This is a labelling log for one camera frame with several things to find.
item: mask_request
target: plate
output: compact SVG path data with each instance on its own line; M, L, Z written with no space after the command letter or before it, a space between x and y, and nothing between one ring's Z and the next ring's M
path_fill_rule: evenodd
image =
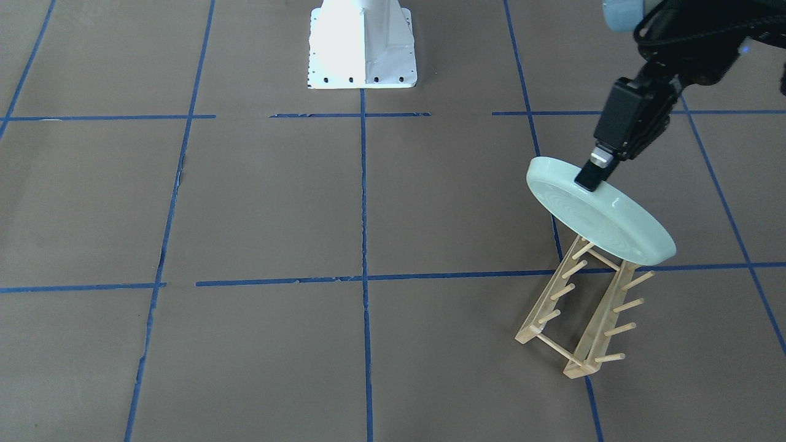
M559 221L614 256L654 266L677 253L674 240L649 212L607 182L589 192L573 182L579 170L537 157L527 170L527 185Z

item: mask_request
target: grid line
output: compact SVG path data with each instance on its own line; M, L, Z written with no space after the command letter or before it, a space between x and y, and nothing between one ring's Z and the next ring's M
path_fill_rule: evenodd
M589 408L592 411L592 420L595 423L595 433L597 435L597 442L603 442L603 429L601 428L601 417L597 412L597 402L595 401L595 390L592 388L592 379L590 376L584 377L584 386L587 389L587 396L589 397Z
M28 63L24 66L24 70L22 71L22 76L19 78L19 83L17 84L17 89L13 92L13 98L11 98L11 103L8 105L8 110L6 111L6 117L3 119L2 125L0 125L0 140L2 140L2 136L6 133L6 128L8 127L9 118L13 114L13 108L17 106L17 101L19 100L19 96L22 93L22 87L24 86L24 81L28 79L28 73L30 73L30 67L33 65L33 60L35 59L35 55L39 51L39 47L41 47L41 41L44 38L44 34L46 33L46 27L49 26L50 18L52 18L52 11L54 10L56 0L50 1L50 7L46 10L46 17L44 17L44 22L41 25L41 31L39 32L38 38L35 40L35 45L33 45L33 50L30 52L30 57L28 58Z
M92 290L152 289L155 282L135 284L92 284L92 285L37 285L28 287L0 287L0 293L48 293L48 292L87 292Z
M686 264L671 266L641 266L636 272L646 271L720 271L753 268L786 267L786 262L761 262L761 263L713 263L713 264ZM456 278L506 278L521 276L543 276L553 274L555 269L521 270L521 271L468 271L449 273L402 273L402 274L369 274L369 281L400 281L406 279L456 279ZM609 268L584 268L577 274L613 273ZM196 287L227 287L234 285L278 285L278 284L313 284L330 282L356 282L362 281L363 275L346 276L321 276L306 278L257 278L257 279L229 279L198 281Z
M396 118L431 116L430 112L386 112L386 113L275 113L268 118Z
M67 116L10 116L3 121L114 121L114 120L212 120L215 114L188 115L67 115Z
M712 163L710 162L710 156L707 154L707 150L704 148L704 143L701 139L701 135L699 134L699 129L696 127L696 122L693 121L692 111L688 107L688 102L685 100L684 96L680 96L680 100L682 101L682 107L685 109L685 113L688 116L688 121L690 122L691 129L693 130L693 135L696 137L696 142L699 144L699 149L701 150L701 155L704 158L704 163L707 165L707 170L710 172L710 177L712 178L712 182L715 185L715 190L718 192L718 197L721 199L721 203L723 204L723 210L725 211L726 217L729 219L729 223L731 224L732 230L734 231L734 237L737 240L737 244L740 246L740 251L742 252L745 263L747 264L747 269L751 273L751 278L753 279L753 283L756 286L758 296L764 305L764 310L767 314L767 318L769 319L769 323L773 327L773 331L775 332L775 337L780 344L781 351L784 353L784 355L786 355L786 341L784 341L784 336L780 332L780 327L778 326L778 322L775 319L775 314L773 313L772 308L769 306L769 301L767 300L767 295L764 293L762 284L758 280L755 266L751 262L751 257L748 255L747 248L745 247L745 243L742 240L742 235L740 234L740 230L737 228L737 224L734 221L734 216L732 215L729 203L726 201L726 197L723 194L721 183L718 181L718 176L715 174L715 169L712 167Z
M361 167L361 230L362 230L362 284L363 284L363 341L365 354L365 431L366 440L374 441L374 412L371 388L371 325L369 322L369 257L368 257L368 187L365 162L365 89L360 90L360 167Z
M524 70L521 67L521 56L519 55L519 44L516 42L516 32L513 30L513 20L510 17L510 7L508 5L508 0L502 0L503 5L505 6L505 18L508 21L508 33L510 34L510 42L513 46L513 56L516 58L516 68L519 71L519 82L521 83L521 94L524 98L524 107L527 108L525 115L527 116L527 120L530 124L530 133L532 135L532 144L535 148L535 156L541 156L540 152L540 145L538 144L538 133L535 131L535 121L532 118L532 107L530 107L530 95L527 92L527 81L524 79ZM562 256L562 244L560 243L560 232L556 228L556 218L554 215L551 216L551 226L554 232L554 244L556 246L556 255L560 258L560 261L564 258Z
M202 66L204 64L205 54L208 50L208 40L210 38L210 27L213 21L213 12L215 10L215 0L210 1L210 9L208 11L208 22L205 25L204 37L202 39L202 50L200 52L199 64L196 67L196 75L194 78L193 90L191 92L191 105L189 107L189 116L185 120L185 130L183 131L183 142L180 147L180 157L178 158L177 171L174 174L174 185L172 187L172 196L169 203L169 212L167 214L167 224L163 232L163 240L161 241L161 257L156 270L156 282L152 289L150 297L150 309L148 310L147 327L145 331L145 347L141 358L139 359L139 366L137 368L136 382L134 383L134 395L131 397L130 410L128 412L128 422L126 424L126 432L123 438L124 442L130 442L131 434L134 431L134 420L136 418L137 405L139 403L139 392L141 390L142 379L145 374L145 363L147 361L148 350L150 347L150 340L152 336L153 325L153 312L156 310L158 303L158 296L161 288L161 278L163 277L163 267L167 259L167 246L169 245L169 236L172 230L172 220L174 218L174 209L178 201L178 191L180 188L180 177L183 172L183 160L185 159L185 151L188 149L189 135L191 132L191 123L193 121L194 109L197 106L197 94L199 92L200 79L202 76Z

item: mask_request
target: black cable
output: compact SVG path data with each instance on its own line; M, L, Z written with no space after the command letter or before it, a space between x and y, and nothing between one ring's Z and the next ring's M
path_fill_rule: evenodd
M771 25L778 25L782 24L786 26L786 14L777 14L767 17L759 17L751 20L745 20L741 22L737 22L734 24L729 24L726 26L721 26L720 28L711 29L709 31L698 32L696 34L691 35L683 35L679 37L671 37L668 39L658 39L658 40L647 40L643 35L641 35L641 31L647 26L647 24L652 21L652 18L663 9L663 6L666 2L661 2L658 4L649 14L636 26L634 29L634 40L639 46L647 47L647 46L665 46L671 45L680 42L688 42L691 40L697 39L705 39L707 37L711 37L713 35L720 35L725 34L727 32L732 31L741 31L743 29L750 29L750 28L758 28L761 26L771 26Z

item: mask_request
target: wooden peg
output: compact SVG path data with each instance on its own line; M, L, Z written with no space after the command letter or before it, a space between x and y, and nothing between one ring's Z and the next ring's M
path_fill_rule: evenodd
M578 252L574 253L573 256L571 256L571 259L577 260L579 256L585 254L587 250L590 250L594 245L595 244L593 244L592 242L586 243L584 247L581 247L581 249Z
M589 252L590 255L595 256L597 258L597 260L599 260L600 262L602 262L602 263L606 264L607 266L611 267L612 269L614 269L614 271L619 271L619 266L617 264L615 264L612 261L609 261L608 259L606 259L605 256L603 256L600 253L598 253L595 249L590 249L588 252Z
M566 271L565 274L562 275L562 279L570 278L574 273L583 269L585 265L587 265L587 260L583 260L582 262L576 264L572 269Z
M619 361L625 359L625 353L616 353L614 355L606 355L601 356L600 358L595 358L595 362L597 363L607 363L610 361Z
M543 341L543 342L545 342L546 344L548 344L548 345L549 345L549 347L551 347L551 348L555 349L555 350L556 350L558 353L560 353L562 356L565 356L565 358L567 358L567 360L571 361L572 363L574 363L574 364L576 364L576 365L578 365L578 366L584 366L584 363L583 363L583 362L581 362L580 360L576 359L576 358L575 358L575 357L574 357L572 354L570 354L570 353L569 353L567 350L565 350L564 348L562 348L562 346L561 346L561 345L559 345L559 344L557 344L556 342L554 342L554 341L550 340L548 337L545 337L545 336L543 336L543 333L540 333L540 334L538 334L537 336L538 336L538 338L540 338L540 340L541 340L541 341Z
M620 305L619 307L614 308L612 311L615 313L620 313L621 311L625 311L629 308L636 307L637 305L642 305L643 303L644 303L644 298L639 298L637 300L632 300L627 304Z
M558 300L558 299L560 299L560 298L561 298L561 297L562 297L562 296L563 296L565 293L568 293L568 292L570 292L571 290L573 290L573 289L575 289L575 288L576 288L576 284L570 283L570 284L566 285L564 288L562 288L562 290L560 290L559 292L557 292L557 293L554 293L554 294L551 296L551 300Z
M640 277L634 279L633 281L628 282L627 284L625 284L620 290L622 290L623 292L626 292L631 287L639 285L642 282L647 281L648 279L652 278L653 276L655 276L655 274L652 273L651 271L648 271L647 273L643 274L642 276L640 276Z
M538 319L538 324L545 324L548 321L550 321L550 320L556 318L557 316L559 316L560 313L562 313L562 312L559 311L559 310L552 311L551 313L547 314L546 316Z
M603 335L605 335L606 337L611 337L611 336L614 336L616 334L622 333L623 331L633 330L635 328L636 328L636 323L635 322L628 322L624 326L619 326L619 327L617 327L615 329L609 330L608 332L604 332Z

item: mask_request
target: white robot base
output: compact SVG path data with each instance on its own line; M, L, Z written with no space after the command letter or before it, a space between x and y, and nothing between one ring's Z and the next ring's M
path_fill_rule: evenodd
M398 0L325 0L311 12L310 29L309 88L417 83L412 13Z

